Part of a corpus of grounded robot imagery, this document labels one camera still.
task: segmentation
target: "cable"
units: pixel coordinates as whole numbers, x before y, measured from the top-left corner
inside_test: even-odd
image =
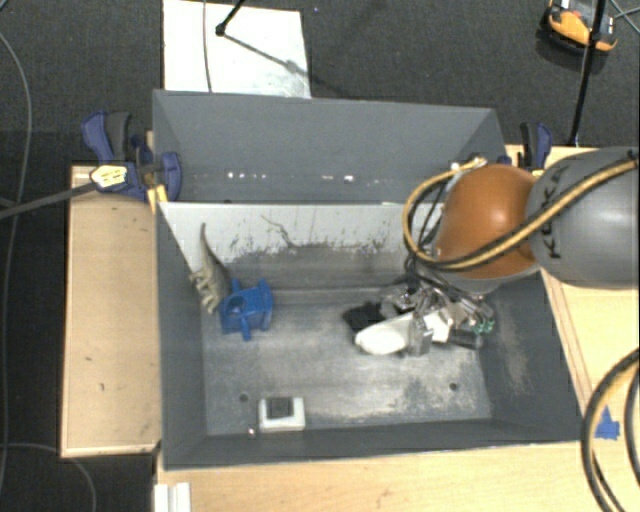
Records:
[[[436,194],[436,198],[431,203],[431,208],[429,209],[429,212],[427,213],[427,216],[424,218],[424,222],[422,223],[422,228],[420,229],[420,234],[418,235],[418,246],[422,249],[424,249],[425,245],[431,241],[433,234],[435,233],[436,226],[433,226],[429,230],[429,233],[427,233],[427,236],[424,235],[424,232],[427,229],[427,224],[429,224],[429,221],[431,220],[431,216],[433,215],[433,212],[436,209],[436,205],[440,202],[440,199],[442,198],[442,194],[444,194],[445,188],[447,187],[447,183],[448,182],[442,183],[438,188],[438,193]]]
[[[96,186],[91,183],[85,183],[79,187],[74,187],[69,190],[64,190],[62,192],[58,192],[57,194],[52,194],[50,196],[42,197],[40,199],[36,199],[35,201],[31,201],[29,203],[22,203],[17,206],[13,206],[6,210],[0,210],[0,220],[6,219],[8,217],[13,217],[15,215],[20,215],[21,213],[26,213],[32,210],[36,210],[38,208],[42,208],[44,206],[49,206],[52,204],[60,203],[62,201],[67,201],[68,199],[72,199],[74,197],[78,197],[89,192],[95,192]]]
[[[53,453],[56,456],[58,455],[58,452],[55,450],[55,448],[52,448],[51,446],[47,446],[46,444],[39,444],[39,443],[9,443],[7,445],[7,447],[9,449],[42,450],[42,451],[45,451],[45,452]],[[91,478],[91,475],[87,471],[87,468],[85,468],[84,465],[82,463],[80,463],[79,461],[77,461],[76,459],[69,458],[69,459],[65,459],[65,462],[66,461],[71,462],[71,464],[73,464],[78,469],[78,471],[80,471],[80,473],[84,477],[85,481],[87,482],[89,490],[91,491],[91,511],[92,512],[96,512],[96,510],[98,509],[98,494],[96,492],[96,486],[93,483],[93,479]]]
[[[625,21],[629,25],[631,25],[631,28],[633,28],[633,30],[635,30],[637,34],[640,34],[640,28],[638,28],[638,25],[636,25],[633,22],[633,20],[631,18],[629,18],[629,14],[633,14],[634,12],[640,11],[640,7],[635,7],[634,9],[630,9],[628,11],[623,11],[622,8],[618,5],[618,2],[616,2],[616,0],[611,0],[611,4],[618,11],[618,14],[616,16],[614,16],[614,18],[617,19],[617,18],[623,17],[625,19]]]
[[[638,386],[640,385],[640,374],[636,370],[636,374],[633,377],[633,382],[629,387],[627,393],[627,401],[624,406],[624,437],[627,444],[627,455],[629,456],[629,462],[633,468],[633,473],[636,476],[638,485],[640,485],[640,461],[638,460],[638,450],[636,449],[636,440],[634,437],[633,423],[635,415],[633,409],[635,406],[636,398],[638,397]]]
[[[209,45],[207,44],[207,0],[202,0],[202,46],[204,48],[204,71],[207,75],[207,88],[213,92],[211,87],[211,75],[209,74]]]
[[[6,1],[0,5],[0,9],[4,7]],[[33,132],[33,107],[31,102],[31,93],[29,92],[29,83],[27,82],[27,77],[24,73],[24,69],[22,68],[22,64],[20,63],[20,59],[13,51],[13,48],[9,44],[9,41],[4,37],[2,32],[0,32],[0,42],[4,45],[4,47],[9,52],[11,59],[13,60],[16,68],[18,68],[18,74],[20,75],[20,79],[22,81],[22,86],[24,88],[24,94],[26,98],[27,105],[27,136],[24,144],[24,154],[22,158],[22,166],[20,169],[20,178],[18,181],[18,191],[16,193],[16,204],[22,202],[22,197],[24,196],[24,186],[27,178],[27,167],[29,165],[29,152],[31,151],[31,133]],[[2,489],[4,486],[5,473],[7,469],[7,457],[8,457],[8,446],[9,446],[9,379],[7,377],[7,323],[9,320],[9,281],[11,277],[11,263],[13,259],[13,250],[15,247],[16,241],[16,233],[18,231],[18,216],[13,217],[11,223],[11,231],[9,234],[9,243],[7,244],[7,259],[4,267],[4,283],[2,287],[2,305],[0,309],[2,313],[0,315],[0,323],[2,326],[0,327],[0,358],[2,359],[2,365],[0,373],[2,373],[2,423],[3,423],[3,434],[2,434],[2,458],[0,458],[0,500],[2,500]]]
[[[606,479],[598,461],[593,452],[593,438],[602,411],[609,402],[609,398],[615,393],[618,387],[628,378],[631,371],[637,372],[638,367],[638,349],[624,357],[605,375],[600,384],[596,387],[589,404],[587,405],[584,420],[582,423],[582,432],[580,435],[580,448],[582,456],[582,465],[585,475],[589,483],[591,492],[600,508],[605,512],[614,510],[621,511],[622,506],[606,483]],[[612,508],[605,498],[605,494],[615,508]]]
[[[597,170],[596,172],[585,177],[582,181],[569,187],[560,196],[558,196],[556,200],[547,205],[545,208],[541,208],[540,210],[538,210],[538,212],[526,219],[520,226],[518,226],[510,233],[507,233],[502,237],[489,242],[476,251],[473,251],[472,253],[467,254],[463,257],[446,261],[438,261],[426,254],[416,244],[411,234],[408,215],[413,208],[414,202],[424,190],[437,183],[448,180],[453,175],[463,170],[463,167],[441,173],[418,185],[418,187],[411,193],[411,195],[407,199],[403,209],[402,230],[410,250],[414,252],[420,260],[425,262],[427,266],[433,268],[434,270],[448,272],[471,270],[472,268],[487,264],[497,258],[500,258],[501,256],[504,256],[504,254],[517,248],[531,234],[540,229],[544,224],[549,222],[549,220],[561,213],[565,208],[580,199],[590,190],[638,167],[638,160],[635,157],[631,160],[625,159]]]

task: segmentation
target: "wooden board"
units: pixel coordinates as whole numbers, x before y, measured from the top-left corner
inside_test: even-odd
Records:
[[[575,151],[556,148],[550,163]],[[76,184],[86,172],[74,168]],[[160,438],[152,233],[142,203],[90,195],[71,204],[63,455],[150,451]],[[638,293],[579,289],[548,275],[545,283],[584,406],[604,373],[638,344]],[[621,446],[602,446],[605,471],[633,509],[640,494]],[[190,482],[195,511],[597,510],[577,443],[169,473],[160,467],[158,481]]]
[[[73,186],[91,168],[73,169]],[[160,439],[153,218],[97,192],[70,206],[63,457],[149,452]]]

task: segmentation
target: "black object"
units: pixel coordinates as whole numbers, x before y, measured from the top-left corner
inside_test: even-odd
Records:
[[[633,407],[635,405],[636,398],[638,397],[638,387],[640,387],[640,376],[639,371],[636,370],[636,375],[633,378],[633,383],[631,384],[629,392],[627,393],[627,401],[624,407],[624,437],[627,444],[627,455],[629,457],[629,462],[631,463],[631,468],[633,469],[633,474],[638,481],[638,485],[640,485],[640,460],[638,459],[636,440],[633,436],[633,422],[635,419],[635,416],[633,414]]]
[[[380,313],[380,304],[373,304],[372,302],[367,302],[363,306],[345,311],[342,318],[349,324],[354,333],[386,320]]]
[[[233,19],[233,17],[236,15],[236,13],[240,10],[240,7],[242,7],[242,4],[244,2],[245,2],[245,0],[238,0],[236,5],[233,6],[233,9],[231,9],[231,12],[227,15],[227,17],[222,21],[222,23],[220,23],[216,27],[216,35],[218,37],[224,36],[225,30],[227,30],[227,25]]]
[[[449,342],[459,347],[470,348],[472,350],[480,350],[484,343],[482,336],[460,329],[451,331]]]
[[[8,217],[13,217],[14,215],[20,215],[21,213],[27,213],[32,210],[43,208],[44,206],[67,201],[71,198],[78,197],[89,192],[94,192],[95,190],[96,186],[93,182],[91,182],[80,185],[79,187],[71,188],[69,190],[63,190],[62,192],[58,192],[57,194],[52,194],[40,199],[35,199],[28,203],[20,203],[16,206],[12,206],[11,208],[0,211],[0,221]]]
[[[612,510],[623,510],[623,508],[618,502],[615,494],[609,487],[606,478],[602,473],[602,469],[598,464],[598,459],[596,458],[596,455],[593,451],[593,439],[590,436],[590,432],[593,428],[594,423],[600,420],[600,418],[596,417],[596,411],[598,410],[600,402],[602,400],[606,400],[608,391],[614,387],[614,384],[616,383],[616,380],[620,377],[620,375],[624,374],[624,372],[631,368],[634,364],[638,364],[638,354],[638,350],[634,350],[629,355],[625,356],[605,375],[605,377],[593,392],[591,399],[589,400],[589,404],[587,405],[587,410],[585,411],[584,420],[582,423],[582,433],[580,436],[582,465],[584,467],[584,471],[587,477],[587,481],[589,482],[589,487],[591,489],[593,497],[597,501],[600,508],[605,512],[609,512]],[[609,506],[609,503],[604,497],[602,491],[604,491],[604,494],[607,495],[607,498],[614,505],[615,509]]]
[[[267,418],[278,420],[293,416],[293,400],[291,398],[269,398],[267,400]]]
[[[527,171],[544,169],[553,145],[551,131],[540,122],[520,124],[524,153],[518,153],[518,167]]]
[[[596,12],[593,18],[593,26],[589,34],[589,44],[584,50],[584,59],[582,61],[582,78],[580,81],[580,92],[578,93],[578,101],[576,103],[576,111],[573,115],[573,125],[571,127],[571,135],[569,135],[568,145],[578,145],[578,128],[580,127],[580,119],[582,118],[582,109],[584,108],[584,99],[587,95],[587,87],[589,85],[589,76],[591,75],[591,65],[593,64],[593,54],[596,49],[596,43],[600,38],[600,25],[604,16],[604,8],[607,0],[598,0]]]

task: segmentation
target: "bin floor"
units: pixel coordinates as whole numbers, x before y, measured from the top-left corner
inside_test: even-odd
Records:
[[[376,291],[274,290],[271,328],[248,342],[203,313],[208,435],[246,433],[269,397],[302,397],[307,429],[489,418],[477,352],[371,356],[353,344],[342,314]]]

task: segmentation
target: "gray bin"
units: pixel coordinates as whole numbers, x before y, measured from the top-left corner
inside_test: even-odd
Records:
[[[493,111],[156,92],[154,132],[158,153],[179,152],[193,201],[157,218],[167,469],[578,439],[539,276],[488,297],[496,329],[479,352],[368,356],[341,318],[401,275],[413,187],[504,152]],[[202,223],[243,286],[272,287],[271,328],[249,342],[222,334],[188,280]],[[250,436],[258,400],[282,396],[304,399],[305,430]]]

